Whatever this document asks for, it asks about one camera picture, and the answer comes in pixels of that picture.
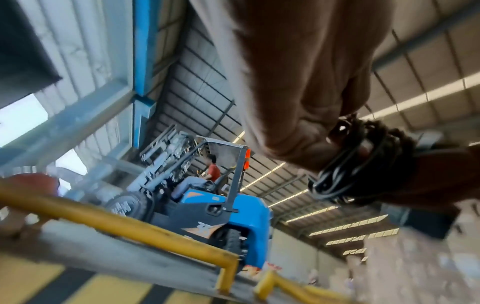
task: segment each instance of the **yellow guard rail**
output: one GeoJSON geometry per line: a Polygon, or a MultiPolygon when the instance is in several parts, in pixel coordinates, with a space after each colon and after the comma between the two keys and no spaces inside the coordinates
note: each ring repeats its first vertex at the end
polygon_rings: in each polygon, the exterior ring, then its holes
{"type": "Polygon", "coordinates": [[[260,282],[258,282],[254,289],[254,293],[260,300],[265,301],[275,287],[279,287],[283,292],[305,304],[356,303],[345,296],[329,290],[316,287],[305,288],[281,277],[273,270],[268,271],[260,282]]]}
{"type": "Polygon", "coordinates": [[[100,231],[135,240],[165,251],[194,258],[222,268],[216,288],[228,294],[235,280],[239,256],[213,246],[187,239],[168,230],[98,207],[61,198],[32,193],[23,186],[0,180],[0,202],[28,213],[48,218],[63,218],[100,231]]]}

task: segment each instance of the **forklift driver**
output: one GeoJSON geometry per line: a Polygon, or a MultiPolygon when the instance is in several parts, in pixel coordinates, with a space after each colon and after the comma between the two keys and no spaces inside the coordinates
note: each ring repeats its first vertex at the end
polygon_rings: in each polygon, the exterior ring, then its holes
{"type": "Polygon", "coordinates": [[[171,198],[174,201],[178,201],[181,199],[183,194],[190,188],[190,187],[202,187],[207,183],[207,181],[211,180],[215,183],[215,181],[222,175],[220,169],[217,166],[217,157],[213,154],[210,154],[206,159],[206,164],[208,166],[207,175],[204,177],[196,177],[196,176],[189,176],[184,179],[171,193],[171,198]]]}

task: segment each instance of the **driver's leg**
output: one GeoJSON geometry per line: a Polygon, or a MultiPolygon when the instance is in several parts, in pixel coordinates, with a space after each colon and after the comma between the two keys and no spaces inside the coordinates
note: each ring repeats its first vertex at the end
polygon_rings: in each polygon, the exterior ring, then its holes
{"type": "Polygon", "coordinates": [[[171,193],[171,198],[173,200],[178,200],[191,186],[201,187],[205,185],[206,182],[207,180],[201,177],[189,176],[186,179],[184,179],[183,182],[178,184],[177,187],[175,187],[175,189],[171,193]]]}

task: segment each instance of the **yellow and black striped curb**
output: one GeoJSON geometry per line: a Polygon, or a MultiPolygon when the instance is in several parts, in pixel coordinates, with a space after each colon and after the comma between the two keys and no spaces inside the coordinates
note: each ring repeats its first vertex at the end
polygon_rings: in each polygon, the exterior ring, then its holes
{"type": "Polygon", "coordinates": [[[234,304],[223,298],[0,253],[1,304],[234,304]]]}

